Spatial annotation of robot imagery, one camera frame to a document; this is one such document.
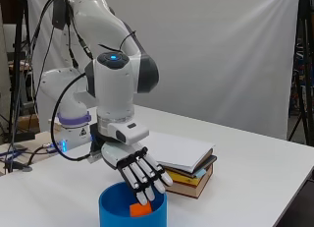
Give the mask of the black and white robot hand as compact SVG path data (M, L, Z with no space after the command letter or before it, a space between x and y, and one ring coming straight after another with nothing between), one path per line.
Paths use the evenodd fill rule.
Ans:
M114 170L118 170L132 194L141 205L155 200L154 190L164 194L173 180L139 142L128 145L117 139L103 136L97 124L90 126L91 147L89 162L102 158Z

